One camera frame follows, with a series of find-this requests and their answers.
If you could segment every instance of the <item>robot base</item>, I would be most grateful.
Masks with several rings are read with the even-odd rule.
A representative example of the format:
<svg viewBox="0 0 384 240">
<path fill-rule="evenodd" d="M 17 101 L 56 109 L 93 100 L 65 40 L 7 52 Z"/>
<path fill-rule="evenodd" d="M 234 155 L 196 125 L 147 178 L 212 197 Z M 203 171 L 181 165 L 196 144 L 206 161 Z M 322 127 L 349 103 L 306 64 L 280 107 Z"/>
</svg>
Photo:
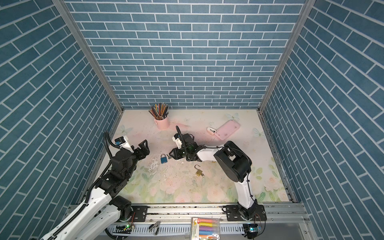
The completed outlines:
<svg viewBox="0 0 384 240">
<path fill-rule="evenodd" d="M 258 205 L 257 203 L 253 203 L 253 205 L 246 209 L 240 204 L 237 205 L 225 205 L 223 208 L 225 208 L 225 213 L 227 214 L 227 221 L 230 222 L 237 222 L 237 221 L 266 221 L 266 215 L 263 205 Z M 255 219 L 255 215 L 258 214 L 260 216 L 260 219 L 258 217 Z"/>
</svg>

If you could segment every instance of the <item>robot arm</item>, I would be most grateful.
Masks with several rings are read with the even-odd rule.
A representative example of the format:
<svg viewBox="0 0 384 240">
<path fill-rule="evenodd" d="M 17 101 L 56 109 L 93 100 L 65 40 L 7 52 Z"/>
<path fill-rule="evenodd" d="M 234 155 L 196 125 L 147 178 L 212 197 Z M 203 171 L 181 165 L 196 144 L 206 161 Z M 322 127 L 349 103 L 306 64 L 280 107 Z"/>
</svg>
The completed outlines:
<svg viewBox="0 0 384 240">
<path fill-rule="evenodd" d="M 178 126 L 176 130 L 177 134 L 172 139 L 177 148 L 169 155 L 174 159 L 185 157 L 187 161 L 217 161 L 229 179 L 235 182 L 240 215 L 246 220 L 252 219 L 258 204 L 253 198 L 248 179 L 251 159 L 232 141 L 227 141 L 222 146 L 197 145 L 190 134 L 181 134 Z"/>
<path fill-rule="evenodd" d="M 137 162 L 149 154 L 148 143 L 144 140 L 139 144 L 140 148 L 130 146 L 125 149 L 113 144 L 109 135 L 104 133 L 104 145 L 109 156 L 112 154 L 107 141 L 120 149 L 110 158 L 110 164 L 103 173 L 110 165 L 112 169 L 102 174 L 88 190 L 85 200 L 41 240 L 92 240 L 117 220 L 126 221 L 132 217 L 131 202 L 117 194 L 127 184 Z"/>
</svg>

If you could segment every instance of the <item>pink cup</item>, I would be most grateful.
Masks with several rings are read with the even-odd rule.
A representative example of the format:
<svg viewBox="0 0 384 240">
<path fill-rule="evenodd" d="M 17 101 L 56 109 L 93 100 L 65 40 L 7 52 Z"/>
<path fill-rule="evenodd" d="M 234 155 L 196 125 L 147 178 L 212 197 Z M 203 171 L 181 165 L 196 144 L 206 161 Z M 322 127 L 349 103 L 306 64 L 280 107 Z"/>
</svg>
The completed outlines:
<svg viewBox="0 0 384 240">
<path fill-rule="evenodd" d="M 159 130 L 166 130 L 169 128 L 169 117 L 166 117 L 163 120 L 154 120 Z"/>
</svg>

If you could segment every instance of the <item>floral tablecloth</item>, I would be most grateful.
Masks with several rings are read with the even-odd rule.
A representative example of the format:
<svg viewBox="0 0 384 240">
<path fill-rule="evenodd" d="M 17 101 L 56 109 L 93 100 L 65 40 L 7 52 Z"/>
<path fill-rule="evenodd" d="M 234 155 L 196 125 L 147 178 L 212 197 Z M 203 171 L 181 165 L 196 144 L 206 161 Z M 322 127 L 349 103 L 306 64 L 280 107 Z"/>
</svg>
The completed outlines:
<svg viewBox="0 0 384 240">
<path fill-rule="evenodd" d="M 167 163 L 160 163 L 161 154 L 168 154 L 176 147 L 172 136 L 178 125 L 182 133 L 193 134 L 197 144 L 217 146 L 231 140 L 244 151 L 252 160 L 250 183 L 259 203 L 288 201 L 256 110 L 170 110 L 169 118 L 169 129 L 160 131 L 148 111 L 124 112 L 113 139 L 127 135 L 129 143 L 135 147 L 147 139 L 150 154 L 138 162 L 133 176 L 119 195 L 133 203 L 237 201 L 234 183 L 217 162 L 168 159 Z M 228 139 L 220 141 L 206 132 L 207 127 L 218 129 L 230 119 L 241 127 Z M 108 156 L 104 158 L 101 170 L 107 162 Z M 205 177 L 195 174 L 196 164 Z"/>
</svg>

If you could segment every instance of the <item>blue brick wall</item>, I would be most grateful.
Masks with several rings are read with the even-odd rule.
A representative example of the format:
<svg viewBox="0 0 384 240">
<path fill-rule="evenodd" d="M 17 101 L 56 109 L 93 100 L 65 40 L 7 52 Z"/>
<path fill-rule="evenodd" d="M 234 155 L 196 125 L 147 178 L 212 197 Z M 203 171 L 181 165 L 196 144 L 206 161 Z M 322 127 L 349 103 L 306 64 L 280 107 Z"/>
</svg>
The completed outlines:
<svg viewBox="0 0 384 240">
<path fill-rule="evenodd" d="M 0 1 L 0 239 L 39 238 L 80 197 L 117 112 L 50 0 Z"/>
<path fill-rule="evenodd" d="M 303 2 L 66 1 L 125 108 L 257 108 Z"/>
<path fill-rule="evenodd" d="M 384 239 L 383 13 L 317 0 L 264 112 L 322 239 Z"/>
</svg>

